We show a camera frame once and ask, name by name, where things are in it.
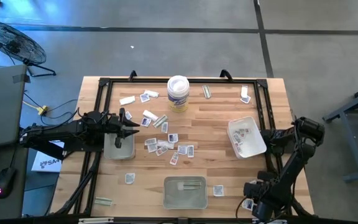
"black fan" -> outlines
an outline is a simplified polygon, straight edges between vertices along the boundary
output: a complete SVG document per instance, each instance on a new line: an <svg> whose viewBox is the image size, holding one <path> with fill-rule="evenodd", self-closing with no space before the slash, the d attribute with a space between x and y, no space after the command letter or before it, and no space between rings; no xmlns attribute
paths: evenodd
<svg viewBox="0 0 358 224"><path fill-rule="evenodd" d="M43 48L27 35L17 29L0 22L0 51L8 56L18 59L27 66L36 66L52 73L43 75L33 75L32 77L41 77L47 75L56 75L55 71L40 66L47 60Z"/></svg>

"white box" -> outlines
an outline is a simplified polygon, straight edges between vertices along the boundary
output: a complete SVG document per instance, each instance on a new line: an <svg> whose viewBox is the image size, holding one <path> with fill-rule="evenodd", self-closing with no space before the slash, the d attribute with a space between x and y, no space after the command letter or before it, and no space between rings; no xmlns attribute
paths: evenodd
<svg viewBox="0 0 358 224"><path fill-rule="evenodd" d="M240 145L241 151L238 152L233 135L236 130L241 128L249 129L250 133L246 134L243 143ZM262 139L262 135L260 135L258 126L252 117L245 117L230 121L229 126L227 127L227 135L229 136L230 142L233 146L234 153L236 153L236 156L239 159L256 156L266 151L266 145Z"/></svg>

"computer mouse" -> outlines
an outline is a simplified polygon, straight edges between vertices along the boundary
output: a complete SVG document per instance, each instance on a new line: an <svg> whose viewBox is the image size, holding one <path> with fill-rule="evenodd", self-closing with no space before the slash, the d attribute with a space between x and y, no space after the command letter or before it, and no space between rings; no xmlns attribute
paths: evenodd
<svg viewBox="0 0 358 224"><path fill-rule="evenodd" d="M12 192L16 170L8 167L0 171L0 198L6 198Z"/></svg>

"fan stand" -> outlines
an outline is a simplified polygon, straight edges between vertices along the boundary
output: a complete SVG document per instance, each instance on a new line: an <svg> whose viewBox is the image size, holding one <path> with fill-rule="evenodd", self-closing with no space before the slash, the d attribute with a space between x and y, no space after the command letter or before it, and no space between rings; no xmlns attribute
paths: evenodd
<svg viewBox="0 0 358 224"><path fill-rule="evenodd" d="M42 77L42 76L49 76L49 75L55 76L55 75L56 75L56 72L53 71L52 69L45 68L45 67L40 66L40 65L36 65L36 64L30 62L30 61L27 60L27 59L25 59L25 60L23 61L23 63L24 63L26 66L35 66L35 67L39 67L39 68L42 68L42 69L44 69L44 70L47 70L47 71L52 72L52 73L47 73L47 74L34 75L34 74L31 72L30 68L27 67L27 71L29 71L31 77Z"/></svg>

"bottle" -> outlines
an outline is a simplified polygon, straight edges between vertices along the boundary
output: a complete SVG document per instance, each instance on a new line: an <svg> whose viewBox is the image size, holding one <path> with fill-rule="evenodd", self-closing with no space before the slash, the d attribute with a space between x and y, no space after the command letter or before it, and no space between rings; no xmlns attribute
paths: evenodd
<svg viewBox="0 0 358 224"><path fill-rule="evenodd" d="M177 113L184 112L188 107L190 84L186 77L175 75L168 80L168 100L171 110Z"/></svg>

